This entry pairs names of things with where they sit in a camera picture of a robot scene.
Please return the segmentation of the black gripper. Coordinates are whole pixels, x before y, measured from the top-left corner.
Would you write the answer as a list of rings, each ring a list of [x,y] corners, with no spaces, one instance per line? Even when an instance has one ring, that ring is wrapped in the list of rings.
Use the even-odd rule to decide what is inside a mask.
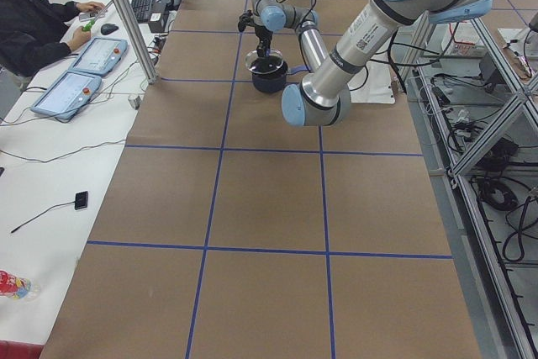
[[[255,26],[255,34],[259,39],[256,53],[258,56],[269,56],[271,52],[271,41],[273,33],[263,25]]]

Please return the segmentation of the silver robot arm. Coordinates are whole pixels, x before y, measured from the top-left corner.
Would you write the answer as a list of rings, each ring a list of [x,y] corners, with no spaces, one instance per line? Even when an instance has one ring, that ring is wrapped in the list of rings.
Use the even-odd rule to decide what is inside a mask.
[[[282,115],[293,126],[326,126],[340,122],[351,106],[349,81],[402,26],[423,13],[433,24],[455,23],[489,12],[493,0],[369,0],[332,50],[326,50],[315,12],[252,0],[256,26],[267,33],[293,29],[311,72],[282,93]]]

